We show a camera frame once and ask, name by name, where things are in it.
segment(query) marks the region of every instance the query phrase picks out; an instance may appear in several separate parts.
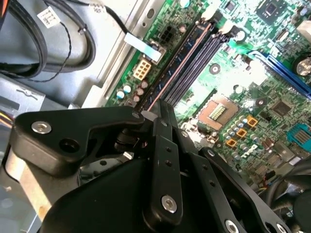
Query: integrated circuit chip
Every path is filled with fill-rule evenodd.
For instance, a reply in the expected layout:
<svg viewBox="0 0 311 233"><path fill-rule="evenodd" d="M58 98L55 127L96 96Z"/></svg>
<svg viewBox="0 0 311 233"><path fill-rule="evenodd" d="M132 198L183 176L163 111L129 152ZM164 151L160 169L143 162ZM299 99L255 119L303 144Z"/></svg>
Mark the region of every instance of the integrated circuit chip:
<svg viewBox="0 0 311 233"><path fill-rule="evenodd" d="M228 2L228 4L225 6L226 9L228 9L229 11L233 11L234 10L234 7L235 7L235 4L233 2Z"/></svg>
<svg viewBox="0 0 311 233"><path fill-rule="evenodd" d="M264 0L257 8L256 14L268 25L274 24L284 12L287 3L284 0Z"/></svg>
<svg viewBox="0 0 311 233"><path fill-rule="evenodd" d="M277 115L280 117L285 116L289 113L289 111L292 109L290 106L288 106L285 102L279 101L276 104L274 104L271 108Z"/></svg>

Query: white label sticker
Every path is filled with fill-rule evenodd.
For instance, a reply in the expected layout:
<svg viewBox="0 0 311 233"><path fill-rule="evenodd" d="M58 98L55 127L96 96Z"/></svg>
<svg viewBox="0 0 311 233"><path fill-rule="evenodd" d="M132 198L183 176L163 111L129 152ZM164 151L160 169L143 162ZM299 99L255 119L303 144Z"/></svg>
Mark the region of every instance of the white label sticker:
<svg viewBox="0 0 311 233"><path fill-rule="evenodd" d="M47 28L51 28L60 23L60 18L50 6L37 16Z"/></svg>

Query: black cable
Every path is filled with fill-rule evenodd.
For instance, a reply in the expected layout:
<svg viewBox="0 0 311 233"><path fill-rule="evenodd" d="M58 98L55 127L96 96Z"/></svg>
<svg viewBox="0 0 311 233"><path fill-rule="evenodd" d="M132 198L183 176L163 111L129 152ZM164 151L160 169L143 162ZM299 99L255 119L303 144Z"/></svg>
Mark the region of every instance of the black cable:
<svg viewBox="0 0 311 233"><path fill-rule="evenodd" d="M86 3L86 2L79 1L79 0L66 0L66 1L78 4L78 5L81 5L81 6L100 6L102 8L106 8L106 12L117 22L117 24L120 26L122 31L125 34L127 34L129 32L129 30L126 28L125 24L122 22L122 20L119 18L119 16L108 6L103 6L103 5L100 5L100 4Z"/></svg>
<svg viewBox="0 0 311 233"><path fill-rule="evenodd" d="M23 28L25 28L33 40L36 49L38 50L39 63L37 63L31 69L21 70L21 72L17 73L8 71L7 68L9 65L2 64L2 66L0 66L0 73L3 73L10 78L15 78L16 76L22 76L23 78L33 78L41 73L47 64L47 44L37 23L17 0L11 0L9 5L9 12L23 26Z"/></svg>
<svg viewBox="0 0 311 233"><path fill-rule="evenodd" d="M61 70L62 73L67 73L67 72L74 72L78 70L85 69L89 67L93 61L95 60L95 54L96 54L96 45L95 41L87 29L86 24L83 22L83 20L80 18L80 16L65 2L61 0L46 0L46 2L55 8L59 9L63 13L65 13L72 21L74 21L75 24L78 25L79 27L79 33L84 34L86 37L86 42L87 42L87 50L85 57L83 60L76 64L76 65L65 65L63 64L57 64L57 63L47 63L43 69L43 71L46 72L58 72ZM30 70L33 70L36 68L39 64L34 63L34 64L1 64L0 63L0 70L4 70L3 72L6 75L10 74L20 74L23 72L29 72Z"/></svg>

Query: black ram slot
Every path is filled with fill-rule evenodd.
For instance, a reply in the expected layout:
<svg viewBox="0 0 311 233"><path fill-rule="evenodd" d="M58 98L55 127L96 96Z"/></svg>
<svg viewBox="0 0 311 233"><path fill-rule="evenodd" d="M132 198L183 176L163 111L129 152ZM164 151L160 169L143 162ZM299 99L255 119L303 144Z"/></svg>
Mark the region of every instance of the black ram slot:
<svg viewBox="0 0 311 233"><path fill-rule="evenodd" d="M211 61L222 44L228 42L233 36L234 33L228 33L225 35L218 33L214 37L211 37L204 44L192 62L187 66L185 72L180 74L179 77L176 78L175 82L171 83L170 88L166 89L166 93L163 95L164 100L167 101L167 103L176 106L201 74L206 65Z"/></svg>
<svg viewBox="0 0 311 233"><path fill-rule="evenodd" d="M203 44L201 42L206 41L206 39L210 37L211 33L216 33L218 31L214 25L219 22L222 17L221 13L216 12L212 20L199 21L199 23L194 25L193 29L182 42L169 64L161 72L161 75L157 81L145 95L145 99L143 99L137 106L137 109L150 110L156 100L162 96L170 82L173 82L176 76L183 73L188 67L186 63L195 57L195 52L198 51L197 48Z"/></svg>

